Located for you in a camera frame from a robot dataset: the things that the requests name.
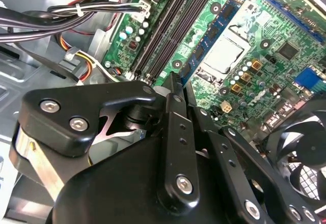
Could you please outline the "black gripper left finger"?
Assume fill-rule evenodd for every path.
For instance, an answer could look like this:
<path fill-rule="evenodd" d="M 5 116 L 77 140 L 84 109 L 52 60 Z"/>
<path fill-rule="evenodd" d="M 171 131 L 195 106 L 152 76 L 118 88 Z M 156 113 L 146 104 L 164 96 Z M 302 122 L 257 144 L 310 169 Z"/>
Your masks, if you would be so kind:
<path fill-rule="evenodd" d="M 147 139 L 160 142 L 157 198 L 166 209 L 200 200 L 193 124 L 178 74 L 142 81 L 33 90 L 22 99 L 12 147 L 54 203 L 78 173 Z"/>

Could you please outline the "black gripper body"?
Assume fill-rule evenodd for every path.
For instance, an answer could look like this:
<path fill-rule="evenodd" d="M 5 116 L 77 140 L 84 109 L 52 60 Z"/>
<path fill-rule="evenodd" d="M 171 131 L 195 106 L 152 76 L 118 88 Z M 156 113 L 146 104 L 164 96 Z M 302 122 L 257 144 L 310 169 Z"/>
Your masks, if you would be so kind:
<path fill-rule="evenodd" d="M 197 156 L 200 200 L 185 216 L 157 198 L 160 142 L 147 139 L 71 178 L 52 211 L 53 223 L 238 223 L 226 186 L 208 158 Z"/>

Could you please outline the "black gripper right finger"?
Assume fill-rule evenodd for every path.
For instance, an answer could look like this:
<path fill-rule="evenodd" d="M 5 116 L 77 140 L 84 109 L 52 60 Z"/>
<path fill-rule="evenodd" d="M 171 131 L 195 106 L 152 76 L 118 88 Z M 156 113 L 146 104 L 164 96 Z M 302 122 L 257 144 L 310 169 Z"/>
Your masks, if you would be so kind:
<path fill-rule="evenodd" d="M 210 176 L 229 223 L 322 223 L 302 197 L 231 126 L 218 129 L 186 85 L 187 111 L 198 150 L 206 150 Z"/>

